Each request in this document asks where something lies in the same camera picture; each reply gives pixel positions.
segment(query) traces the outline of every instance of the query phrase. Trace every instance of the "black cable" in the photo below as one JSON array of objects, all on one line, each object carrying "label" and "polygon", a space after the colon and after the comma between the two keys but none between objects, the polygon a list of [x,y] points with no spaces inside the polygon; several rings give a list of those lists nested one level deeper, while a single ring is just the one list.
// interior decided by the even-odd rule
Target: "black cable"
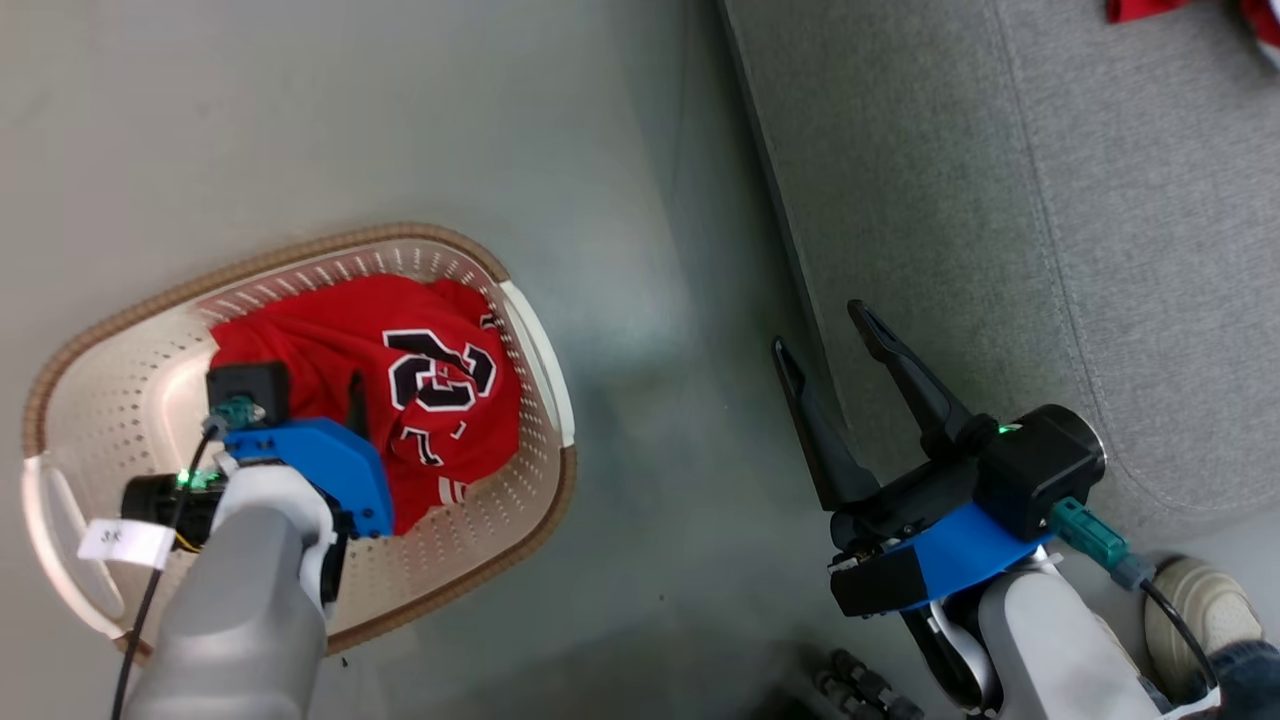
[{"label": "black cable", "polygon": [[1196,662],[1199,664],[1201,671],[1204,674],[1204,682],[1208,684],[1208,689],[1212,691],[1216,688],[1217,674],[1213,673],[1213,666],[1210,664],[1208,656],[1204,655],[1204,648],[1201,647],[1199,641],[1197,641],[1196,635],[1192,634],[1192,629],[1187,626],[1187,621],[1183,620],[1181,614],[1178,612],[1174,603],[1169,602],[1165,593],[1156,589],[1156,585],[1153,585],[1151,580],[1143,580],[1138,587],[1140,587],[1142,592],[1147,593],[1147,597],[1149,597],[1152,602],[1155,602],[1160,610],[1164,611],[1164,614],[1169,618],[1169,621],[1174,624],[1174,629],[1178,630],[1178,634],[1187,641],[1187,647],[1192,648],[1192,655],[1196,656]]},{"label": "black cable", "polygon": [[[187,503],[187,496],[191,495],[191,483],[196,478],[196,470],[200,468],[200,459],[205,456],[205,448],[209,447],[209,441],[212,439],[216,432],[216,428],[205,430],[204,437],[200,438],[200,445],[196,446],[196,455],[191,459],[191,466],[187,469],[187,482],[182,483],[182,489],[178,491],[178,500],[173,503],[173,518],[169,520],[170,528],[178,528],[178,520],[182,518],[182,506]],[[151,600],[156,594],[156,585],[160,584],[160,575],[163,573],[159,568],[151,570],[151,579],[147,580],[147,589],[142,593],[142,603],[138,605],[138,614],[133,618],[133,629],[129,630],[129,643],[124,648],[124,664],[120,665],[120,678],[115,682],[115,702],[111,705],[111,720],[120,720],[120,714],[124,712],[124,692],[129,687],[129,669],[133,667],[133,656],[138,653],[138,641],[142,638],[142,623],[147,619],[147,610],[151,609]]]}]

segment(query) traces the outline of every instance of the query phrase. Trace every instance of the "white label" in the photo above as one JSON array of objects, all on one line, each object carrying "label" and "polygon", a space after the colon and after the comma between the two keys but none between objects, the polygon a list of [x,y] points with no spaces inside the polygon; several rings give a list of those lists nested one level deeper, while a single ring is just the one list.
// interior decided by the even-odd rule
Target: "white label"
[{"label": "white label", "polygon": [[155,523],[100,518],[88,524],[76,556],[81,560],[119,560],[164,570],[174,534],[173,528]]},{"label": "white label", "polygon": [[1192,715],[1203,712],[1206,710],[1212,710],[1222,705],[1222,689],[1213,688],[1207,696],[1201,698],[1192,705],[1184,705],[1181,707],[1175,707],[1172,712],[1167,715],[1161,715],[1156,720],[1179,720],[1180,717],[1190,717]]}]

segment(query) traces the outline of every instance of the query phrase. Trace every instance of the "shoe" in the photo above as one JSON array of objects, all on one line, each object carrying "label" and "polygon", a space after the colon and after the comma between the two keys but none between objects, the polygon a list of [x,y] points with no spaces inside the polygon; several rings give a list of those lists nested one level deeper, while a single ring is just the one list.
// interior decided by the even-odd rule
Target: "shoe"
[{"label": "shoe", "polygon": [[1124,659],[1129,661],[1129,667],[1133,667],[1133,674],[1142,675],[1142,670],[1139,670],[1138,664],[1133,661],[1133,656],[1129,655],[1129,651],[1125,650],[1123,644],[1120,644],[1120,638],[1117,638],[1116,632],[1111,629],[1111,624],[1103,620],[1102,616],[1098,615],[1097,612],[1093,614],[1093,619],[1097,620],[1098,625],[1102,626],[1102,632],[1106,633],[1108,638],[1111,638],[1111,642],[1115,643],[1116,650],[1119,650],[1120,653],[1124,655]]},{"label": "shoe", "polygon": [[[1183,616],[1207,656],[1238,642],[1266,639],[1244,588],[1203,560],[1175,560],[1156,573],[1152,584]],[[1144,625],[1147,650],[1165,687],[1188,687],[1199,664],[1187,641],[1151,598],[1146,603]]]}]

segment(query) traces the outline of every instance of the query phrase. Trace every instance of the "gray sofa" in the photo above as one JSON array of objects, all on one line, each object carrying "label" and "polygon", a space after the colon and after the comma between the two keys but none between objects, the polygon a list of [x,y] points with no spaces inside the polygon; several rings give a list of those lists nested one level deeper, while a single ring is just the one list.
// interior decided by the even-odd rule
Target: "gray sofa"
[{"label": "gray sofa", "polygon": [[969,406],[1088,416],[1144,544],[1280,506],[1280,73],[1228,5],[724,0],[852,442],[914,425],[867,300]]}]

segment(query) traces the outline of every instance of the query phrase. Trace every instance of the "white plastic basket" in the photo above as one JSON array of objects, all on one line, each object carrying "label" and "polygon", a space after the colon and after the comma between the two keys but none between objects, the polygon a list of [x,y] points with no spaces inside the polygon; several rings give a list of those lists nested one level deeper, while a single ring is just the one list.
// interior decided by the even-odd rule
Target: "white plastic basket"
[{"label": "white plastic basket", "polygon": [[[23,510],[45,573],[86,624],[122,646],[132,632],[150,570],[79,560],[76,548],[86,520],[119,515],[129,478],[177,471],[189,457],[207,414],[209,328],[285,296],[380,273],[452,278],[489,300],[521,380],[520,451],[472,486],[465,503],[434,509],[406,536],[348,546],[329,652],[452,601],[550,536],[575,479],[573,414],[532,307],[506,269],[458,233],[422,224],[369,228],[184,283],[81,333],[45,366],[24,416]],[[145,652],[191,561],[170,557],[142,632]]]}]

